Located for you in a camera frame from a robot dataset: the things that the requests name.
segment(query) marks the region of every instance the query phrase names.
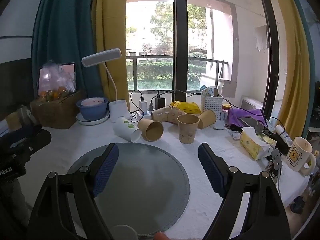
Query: metal bolt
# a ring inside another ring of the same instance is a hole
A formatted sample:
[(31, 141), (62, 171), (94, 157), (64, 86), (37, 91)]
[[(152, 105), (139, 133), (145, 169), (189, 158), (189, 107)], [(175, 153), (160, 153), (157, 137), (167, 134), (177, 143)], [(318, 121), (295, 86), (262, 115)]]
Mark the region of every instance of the metal bolt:
[(48, 174), (48, 177), (50, 179), (54, 178), (56, 176), (56, 173), (54, 171), (51, 171), (49, 174)]
[(265, 178), (268, 178), (268, 177), (269, 177), (269, 173), (266, 172), (266, 171), (263, 171), (263, 172), (261, 173), (261, 175), (262, 175), (263, 177), (265, 177)]
[(88, 166), (82, 166), (82, 167), (80, 167), (79, 171), (80, 171), (80, 172), (87, 172), (88, 169), (89, 169)]
[(231, 171), (232, 173), (236, 173), (238, 171), (238, 168), (236, 168), (235, 166), (231, 166), (229, 167), (229, 171)]

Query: yellow tissue box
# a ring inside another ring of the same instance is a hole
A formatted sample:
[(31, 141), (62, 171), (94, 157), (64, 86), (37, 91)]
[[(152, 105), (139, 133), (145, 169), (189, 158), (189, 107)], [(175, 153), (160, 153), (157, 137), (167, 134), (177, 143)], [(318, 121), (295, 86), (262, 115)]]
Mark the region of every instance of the yellow tissue box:
[(262, 141), (260, 139), (261, 137), (259, 138), (259, 136), (257, 136), (255, 132), (253, 134), (252, 132), (244, 130), (242, 131), (240, 136), (240, 143), (255, 160), (271, 155), (273, 148), (269, 144), (271, 144), (273, 147), (276, 146), (276, 141), (269, 138), (268, 136), (261, 135), (263, 136), (263, 139), (268, 142), (268, 144)]

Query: gray placemat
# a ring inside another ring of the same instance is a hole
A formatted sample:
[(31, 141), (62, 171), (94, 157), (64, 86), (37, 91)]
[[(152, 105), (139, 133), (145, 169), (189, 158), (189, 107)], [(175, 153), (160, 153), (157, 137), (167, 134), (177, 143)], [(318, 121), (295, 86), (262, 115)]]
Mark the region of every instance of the gray placemat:
[[(184, 212), (190, 194), (188, 176), (181, 163), (168, 152), (146, 144), (118, 143), (119, 160), (104, 191), (95, 198), (108, 228), (128, 225), (138, 234), (169, 229)], [(79, 158), (73, 173), (101, 156), (107, 146)], [(72, 194), (71, 213), (81, 225)]]

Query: white basket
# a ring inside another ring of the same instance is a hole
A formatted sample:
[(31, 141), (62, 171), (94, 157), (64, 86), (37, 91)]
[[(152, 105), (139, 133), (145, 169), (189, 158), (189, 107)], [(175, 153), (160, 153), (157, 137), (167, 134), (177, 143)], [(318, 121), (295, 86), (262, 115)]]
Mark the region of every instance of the white basket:
[(220, 120), (222, 101), (222, 97), (204, 97), (201, 95), (201, 112), (210, 109), (216, 114), (217, 120)]

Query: white tablecloth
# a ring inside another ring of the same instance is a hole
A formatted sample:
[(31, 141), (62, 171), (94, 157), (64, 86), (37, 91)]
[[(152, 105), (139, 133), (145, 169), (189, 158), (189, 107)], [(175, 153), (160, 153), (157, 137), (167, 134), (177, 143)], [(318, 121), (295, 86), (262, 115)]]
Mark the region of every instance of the white tablecloth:
[[(229, 166), (236, 166), (244, 173), (259, 174), (266, 162), (254, 161), (247, 151), (234, 141), (226, 130), (214, 130), (207, 127), (198, 130), (194, 143), (180, 143), (178, 127), (165, 122), (164, 134), (156, 142), (147, 142), (142, 137), (138, 143), (150, 144), (172, 154), (185, 168), (190, 182), (190, 197), (185, 212), (167, 232), (167, 236), (176, 239), (202, 239), (211, 225), (221, 204), (222, 198), (211, 188), (209, 180), (198, 159), (198, 147), (208, 143), (217, 156), (223, 157)], [(45, 177), (50, 171), (66, 174), (70, 166), (88, 151), (111, 142), (126, 142), (115, 136), (110, 120), (95, 125), (82, 126), (74, 124), (68, 130), (46, 128), (52, 135), (49, 145), (34, 153), (26, 163), (27, 174), (20, 177), (22, 192), (27, 203), (34, 205)], [(306, 188), (308, 177), (292, 171), (286, 164), (280, 177), (280, 192), (284, 206), (288, 206), (296, 196)], [(249, 193), (245, 193), (236, 224), (230, 237), (240, 233)]]

